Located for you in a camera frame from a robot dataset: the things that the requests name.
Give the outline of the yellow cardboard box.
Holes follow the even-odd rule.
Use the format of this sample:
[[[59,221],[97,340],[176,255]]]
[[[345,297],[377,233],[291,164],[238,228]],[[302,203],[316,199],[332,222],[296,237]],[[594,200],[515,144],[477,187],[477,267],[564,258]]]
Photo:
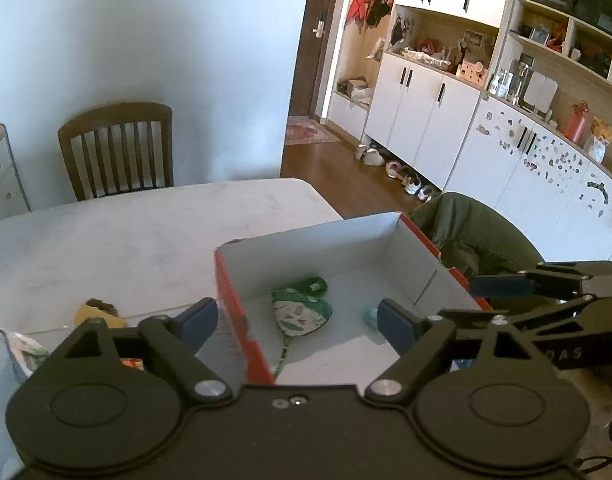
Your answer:
[[[101,318],[109,328],[126,328],[128,322],[122,318],[113,304],[91,298],[82,304],[74,314],[74,326],[79,326],[91,318]]]

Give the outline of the green white pouch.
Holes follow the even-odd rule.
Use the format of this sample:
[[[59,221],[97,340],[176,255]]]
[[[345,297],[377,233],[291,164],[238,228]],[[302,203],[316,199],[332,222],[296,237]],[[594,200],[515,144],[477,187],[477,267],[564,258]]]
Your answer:
[[[273,371],[274,379],[282,373],[293,340],[316,332],[332,318],[333,308],[325,300],[328,291],[326,280],[310,275],[271,292],[275,324],[283,338],[279,362]]]

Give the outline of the clear plastic bag green items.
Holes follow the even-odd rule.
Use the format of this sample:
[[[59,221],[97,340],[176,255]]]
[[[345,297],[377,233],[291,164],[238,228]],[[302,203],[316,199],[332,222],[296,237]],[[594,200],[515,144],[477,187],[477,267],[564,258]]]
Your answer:
[[[17,381],[25,382],[50,356],[50,351],[32,337],[3,330],[0,336],[12,363]]]

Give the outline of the orange small toy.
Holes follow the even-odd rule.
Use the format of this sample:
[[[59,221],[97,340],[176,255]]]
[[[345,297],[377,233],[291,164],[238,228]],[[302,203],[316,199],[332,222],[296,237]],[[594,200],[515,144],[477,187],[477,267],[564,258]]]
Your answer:
[[[133,358],[122,358],[120,362],[127,367],[134,368],[135,370],[144,370],[143,361],[140,359]]]

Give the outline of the red white cardboard box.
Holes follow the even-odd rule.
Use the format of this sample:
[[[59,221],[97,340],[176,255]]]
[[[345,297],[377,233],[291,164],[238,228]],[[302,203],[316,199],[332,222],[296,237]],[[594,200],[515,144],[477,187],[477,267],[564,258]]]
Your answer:
[[[397,358],[368,322],[393,299],[419,318],[443,309],[486,310],[466,278],[404,214],[373,216],[236,240],[215,253],[218,294],[253,385],[354,385],[363,390]],[[327,282],[332,318],[285,344],[271,292],[304,278]]]

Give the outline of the dark wooden chair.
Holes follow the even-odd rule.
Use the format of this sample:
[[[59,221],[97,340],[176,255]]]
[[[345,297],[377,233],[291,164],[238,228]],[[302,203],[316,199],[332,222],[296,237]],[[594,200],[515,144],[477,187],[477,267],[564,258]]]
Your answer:
[[[57,137],[76,200],[175,185],[172,118],[165,104],[124,102],[69,119]]]

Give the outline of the white drawer sideboard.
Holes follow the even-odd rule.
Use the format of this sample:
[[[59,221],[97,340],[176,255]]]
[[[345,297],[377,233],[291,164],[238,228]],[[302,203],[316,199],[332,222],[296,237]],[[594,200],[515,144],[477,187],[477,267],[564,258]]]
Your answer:
[[[0,124],[0,220],[30,211],[10,148],[6,127]]]

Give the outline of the red patterned doormat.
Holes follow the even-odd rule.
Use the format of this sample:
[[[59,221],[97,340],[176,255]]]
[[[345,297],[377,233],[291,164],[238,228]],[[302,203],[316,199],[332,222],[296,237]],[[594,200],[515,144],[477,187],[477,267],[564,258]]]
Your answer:
[[[338,143],[333,132],[309,117],[290,117],[286,124],[286,146]]]

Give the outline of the red hanging clothes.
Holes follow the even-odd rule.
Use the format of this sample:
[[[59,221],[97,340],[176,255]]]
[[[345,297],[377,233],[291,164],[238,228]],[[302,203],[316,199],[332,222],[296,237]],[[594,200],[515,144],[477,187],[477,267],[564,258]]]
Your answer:
[[[362,23],[367,18],[373,0],[351,0],[346,15],[346,24],[357,22]]]

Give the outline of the dark wooden door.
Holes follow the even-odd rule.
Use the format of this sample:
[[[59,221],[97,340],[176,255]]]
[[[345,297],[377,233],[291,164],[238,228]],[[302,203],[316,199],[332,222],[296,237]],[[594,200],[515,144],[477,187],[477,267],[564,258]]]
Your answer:
[[[327,26],[335,0],[306,0],[293,77],[289,117],[312,117],[323,72]]]

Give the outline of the white wall cabinet unit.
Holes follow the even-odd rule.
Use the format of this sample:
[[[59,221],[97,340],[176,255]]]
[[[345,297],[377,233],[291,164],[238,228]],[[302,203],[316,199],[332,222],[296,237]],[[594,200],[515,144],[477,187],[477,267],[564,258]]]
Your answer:
[[[343,0],[325,123],[549,260],[612,260],[612,0]]]

